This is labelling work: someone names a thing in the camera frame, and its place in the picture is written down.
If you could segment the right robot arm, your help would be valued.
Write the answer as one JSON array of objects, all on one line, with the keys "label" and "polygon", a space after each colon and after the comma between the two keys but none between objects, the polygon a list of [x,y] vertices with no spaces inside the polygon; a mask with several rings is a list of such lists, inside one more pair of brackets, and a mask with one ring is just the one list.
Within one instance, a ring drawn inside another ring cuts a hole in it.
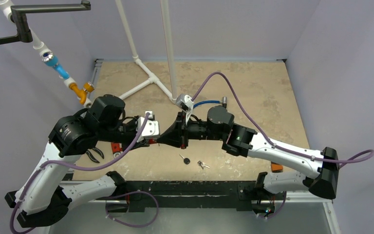
[{"label": "right robot arm", "polygon": [[190,140],[222,141],[222,149],[230,155],[260,158],[292,169],[278,174],[260,173],[254,185],[259,198],[284,191],[309,191],[324,199],[337,195],[339,166],[335,149],[304,149],[266,139],[254,129],[234,123],[234,115],[221,105],[210,108],[205,121],[188,120],[179,112],[157,143],[185,149]]}]

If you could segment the black head key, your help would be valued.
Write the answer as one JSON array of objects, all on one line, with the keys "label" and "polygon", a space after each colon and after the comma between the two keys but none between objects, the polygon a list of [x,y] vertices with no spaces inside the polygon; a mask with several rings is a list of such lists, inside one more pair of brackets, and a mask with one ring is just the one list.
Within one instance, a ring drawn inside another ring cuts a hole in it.
[{"label": "black head key", "polygon": [[183,159],[183,163],[188,165],[190,164],[190,159],[187,157],[184,157],[183,155],[179,154],[179,156]]}]

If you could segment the silver key bunch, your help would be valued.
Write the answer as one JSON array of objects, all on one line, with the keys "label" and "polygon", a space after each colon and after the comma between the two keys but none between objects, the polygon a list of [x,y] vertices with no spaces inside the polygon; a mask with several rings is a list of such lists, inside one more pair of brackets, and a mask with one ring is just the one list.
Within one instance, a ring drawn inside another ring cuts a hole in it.
[{"label": "silver key bunch", "polygon": [[210,166],[208,166],[207,164],[205,164],[205,163],[202,162],[202,161],[198,161],[197,164],[198,164],[202,169],[204,169],[204,168],[210,168]]}]

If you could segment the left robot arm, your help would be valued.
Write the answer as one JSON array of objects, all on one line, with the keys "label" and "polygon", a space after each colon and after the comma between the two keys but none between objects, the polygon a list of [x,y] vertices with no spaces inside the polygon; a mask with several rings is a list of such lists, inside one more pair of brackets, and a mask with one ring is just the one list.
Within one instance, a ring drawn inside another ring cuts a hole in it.
[{"label": "left robot arm", "polygon": [[62,117],[50,132],[45,151],[27,182],[5,195],[13,210],[11,224],[18,222],[27,233],[57,223],[68,211],[88,201],[128,196],[125,179],[115,171],[71,188],[61,186],[61,181],[71,168],[84,171],[76,162],[99,141],[123,143],[128,153],[159,135],[159,123],[151,111],[126,117],[124,101],[113,95],[97,97],[91,107]]}]

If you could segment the red cable lock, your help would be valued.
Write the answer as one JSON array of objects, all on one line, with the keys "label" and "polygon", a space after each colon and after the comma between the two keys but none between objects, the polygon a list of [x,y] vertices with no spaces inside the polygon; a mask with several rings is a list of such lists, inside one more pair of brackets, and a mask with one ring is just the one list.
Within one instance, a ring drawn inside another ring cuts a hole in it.
[{"label": "red cable lock", "polygon": [[151,144],[156,144],[157,141],[155,139],[149,139],[148,140],[148,143],[151,145]]}]

